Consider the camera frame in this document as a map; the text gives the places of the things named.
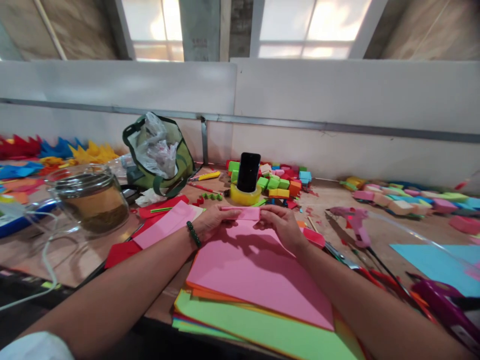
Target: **pink glue gun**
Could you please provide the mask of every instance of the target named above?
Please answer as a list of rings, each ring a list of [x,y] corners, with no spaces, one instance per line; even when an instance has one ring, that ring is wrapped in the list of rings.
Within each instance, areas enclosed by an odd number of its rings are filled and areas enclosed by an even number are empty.
[[[369,234],[365,230],[363,220],[369,217],[369,212],[366,209],[355,207],[336,206],[327,209],[334,215],[342,216],[346,220],[346,228],[353,229],[356,236],[355,245],[359,248],[368,248],[372,244]]]

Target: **white plastic bag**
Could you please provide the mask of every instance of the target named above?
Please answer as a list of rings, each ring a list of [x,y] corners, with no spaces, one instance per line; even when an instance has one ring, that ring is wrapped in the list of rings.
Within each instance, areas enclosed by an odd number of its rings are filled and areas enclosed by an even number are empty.
[[[167,143],[167,129],[162,121],[152,112],[146,113],[144,125],[147,139],[137,144],[136,159],[148,171],[170,179],[175,176],[178,142]]]

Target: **smartphone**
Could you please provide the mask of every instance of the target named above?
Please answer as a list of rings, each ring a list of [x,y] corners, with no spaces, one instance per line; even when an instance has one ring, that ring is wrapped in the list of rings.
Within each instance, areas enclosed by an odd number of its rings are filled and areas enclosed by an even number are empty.
[[[236,187],[244,193],[253,193],[257,188],[260,154],[242,152]]]

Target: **green bag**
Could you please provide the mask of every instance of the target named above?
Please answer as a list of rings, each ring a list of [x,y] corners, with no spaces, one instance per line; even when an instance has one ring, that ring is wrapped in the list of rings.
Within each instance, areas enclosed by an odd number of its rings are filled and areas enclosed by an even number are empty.
[[[185,139],[177,123],[169,118],[158,115],[156,116],[161,120],[161,122],[163,123],[163,125],[165,125],[167,129],[167,143],[173,144],[175,142],[178,142],[175,159],[177,171],[172,178],[163,178],[162,176],[159,176],[144,168],[142,164],[137,160],[134,149],[137,144],[131,143],[131,136],[139,133],[138,137],[136,137],[136,141],[139,144],[145,141],[145,139],[147,138],[146,132],[142,131],[142,127],[145,125],[146,115],[142,115],[135,123],[123,130],[123,142],[130,149],[131,157],[133,158],[133,161],[136,165],[131,166],[127,169],[126,178],[129,184],[138,185],[146,189],[153,188],[157,195],[165,196],[167,198],[173,198],[177,196],[178,193],[184,188],[184,186],[187,184],[188,179],[196,170],[194,159],[190,154],[190,150],[185,143]],[[169,188],[171,190],[162,193],[161,188]]]

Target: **sleeve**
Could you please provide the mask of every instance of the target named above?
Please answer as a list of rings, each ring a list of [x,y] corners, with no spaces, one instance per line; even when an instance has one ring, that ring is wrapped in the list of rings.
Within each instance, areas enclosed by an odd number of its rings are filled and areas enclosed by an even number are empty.
[[[21,337],[0,351],[0,360],[75,360],[67,344],[49,332]]]

